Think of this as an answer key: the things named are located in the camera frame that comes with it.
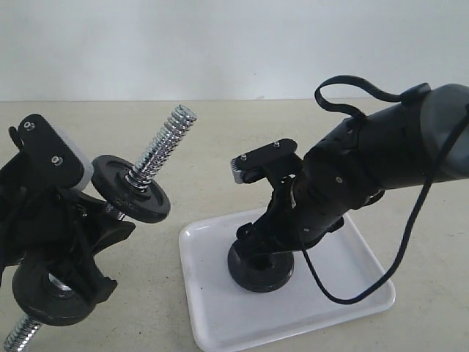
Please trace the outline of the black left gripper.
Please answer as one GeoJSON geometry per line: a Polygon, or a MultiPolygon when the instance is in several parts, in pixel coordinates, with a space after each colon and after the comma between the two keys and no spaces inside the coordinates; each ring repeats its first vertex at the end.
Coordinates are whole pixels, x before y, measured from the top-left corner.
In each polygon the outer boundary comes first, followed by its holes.
{"type": "Polygon", "coordinates": [[[125,241],[136,225],[113,218],[103,200],[73,189],[83,175],[69,147],[24,147],[1,167],[1,267],[69,241],[75,211],[75,254],[51,256],[51,274],[86,304],[100,304],[118,282],[103,275],[94,256],[125,241]]]}

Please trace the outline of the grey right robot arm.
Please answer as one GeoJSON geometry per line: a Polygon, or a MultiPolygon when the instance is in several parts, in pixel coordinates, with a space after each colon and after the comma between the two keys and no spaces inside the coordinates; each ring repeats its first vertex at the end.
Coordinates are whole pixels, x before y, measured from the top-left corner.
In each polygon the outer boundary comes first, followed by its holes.
{"type": "Polygon", "coordinates": [[[238,156],[238,183],[267,179],[273,193],[266,212],[237,230],[234,252],[250,260],[309,249],[380,192],[421,185],[467,110],[466,86],[422,87],[361,120],[343,120],[304,156],[292,139],[238,156]]]}

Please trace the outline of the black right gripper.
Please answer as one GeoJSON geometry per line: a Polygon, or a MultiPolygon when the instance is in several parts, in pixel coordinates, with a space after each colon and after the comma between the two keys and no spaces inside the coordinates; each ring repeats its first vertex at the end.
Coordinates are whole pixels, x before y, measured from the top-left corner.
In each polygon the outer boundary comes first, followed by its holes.
{"type": "Polygon", "coordinates": [[[271,264],[271,253],[316,246],[344,226],[344,205],[321,192],[292,153],[267,164],[273,187],[266,212],[237,230],[236,252],[245,264],[271,264]]]}

